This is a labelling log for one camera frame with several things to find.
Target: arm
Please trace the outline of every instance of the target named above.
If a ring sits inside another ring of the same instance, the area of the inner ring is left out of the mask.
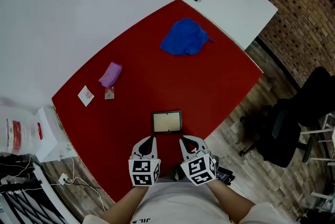
[[[234,192],[220,180],[213,180],[207,183],[211,192],[219,200],[223,210],[231,220],[238,224],[255,204],[241,195]]]
[[[149,187],[134,187],[101,218],[110,224],[128,224]]]

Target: purple pouch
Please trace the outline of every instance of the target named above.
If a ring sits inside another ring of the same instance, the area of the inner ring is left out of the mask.
[[[99,79],[99,82],[101,82],[103,87],[110,88],[117,80],[121,71],[122,71],[121,65],[111,62],[105,74]]]

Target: brick wall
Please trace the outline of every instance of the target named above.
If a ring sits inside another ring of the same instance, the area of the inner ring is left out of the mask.
[[[335,74],[335,0],[269,0],[278,12],[260,33],[300,86],[317,66]]]

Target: person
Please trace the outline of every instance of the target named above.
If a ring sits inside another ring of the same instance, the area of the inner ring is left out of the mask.
[[[85,217],[83,224],[284,224],[269,203],[255,205],[220,180],[195,186],[191,182],[161,182],[133,187],[101,218]]]

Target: white shirt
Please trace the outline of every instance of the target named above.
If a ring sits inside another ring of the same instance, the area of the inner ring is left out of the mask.
[[[150,187],[140,203],[131,223],[133,224],[204,224],[231,223],[220,208],[220,203],[206,184],[156,183]],[[253,206],[240,224],[288,223],[269,203]],[[83,224],[107,224],[104,220],[88,215]]]

